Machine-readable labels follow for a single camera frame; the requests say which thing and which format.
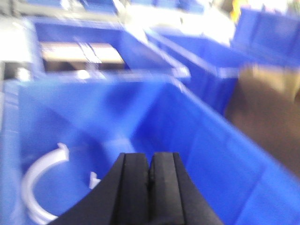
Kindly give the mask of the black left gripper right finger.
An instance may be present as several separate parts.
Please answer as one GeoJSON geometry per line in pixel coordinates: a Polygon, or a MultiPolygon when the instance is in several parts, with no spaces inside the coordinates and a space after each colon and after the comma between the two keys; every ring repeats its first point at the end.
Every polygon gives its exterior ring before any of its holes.
{"type": "Polygon", "coordinates": [[[156,152],[150,164],[150,225],[221,225],[178,153],[156,152]]]}

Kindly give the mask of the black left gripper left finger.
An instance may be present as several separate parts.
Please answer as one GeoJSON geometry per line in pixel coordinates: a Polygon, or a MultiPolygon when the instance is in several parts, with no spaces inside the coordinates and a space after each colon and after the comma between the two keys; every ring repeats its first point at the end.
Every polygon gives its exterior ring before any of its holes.
{"type": "Polygon", "coordinates": [[[121,153],[106,176],[52,225],[145,225],[149,222],[148,161],[121,153]]]}

